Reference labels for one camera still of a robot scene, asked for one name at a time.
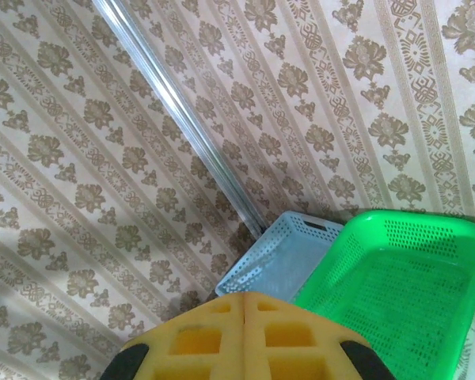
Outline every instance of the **patterned wallpaper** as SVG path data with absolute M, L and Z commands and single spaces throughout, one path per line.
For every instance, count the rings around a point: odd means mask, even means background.
M 475 0 L 129 0 L 272 222 L 475 217 Z
M 0 0 L 0 380 L 95 380 L 251 243 L 90 1 Z

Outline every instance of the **green plastic basket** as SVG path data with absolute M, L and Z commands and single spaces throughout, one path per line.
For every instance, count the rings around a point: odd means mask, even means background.
M 475 313 L 475 224 L 361 214 L 294 303 L 362 334 L 398 380 L 452 379 Z

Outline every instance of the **yellow plastic object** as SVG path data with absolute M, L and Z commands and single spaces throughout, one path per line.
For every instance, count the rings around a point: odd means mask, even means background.
M 148 346 L 134 380 L 361 380 L 340 346 L 347 340 L 369 347 L 356 332 L 297 306 L 235 293 L 145 332 L 123 349 Z

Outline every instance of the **blue plastic basket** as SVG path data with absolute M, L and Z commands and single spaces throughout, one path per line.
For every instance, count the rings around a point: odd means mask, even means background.
M 284 212 L 218 283 L 217 295 L 259 291 L 291 302 L 343 226 Z

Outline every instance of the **black rubber corner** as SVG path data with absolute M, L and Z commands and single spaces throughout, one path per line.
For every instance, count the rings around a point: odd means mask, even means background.
M 147 344 L 136 344 L 114 357 L 101 376 L 101 380 L 134 380 L 150 348 Z
M 371 348 L 353 340 L 340 344 L 363 380 L 396 380 L 389 368 Z

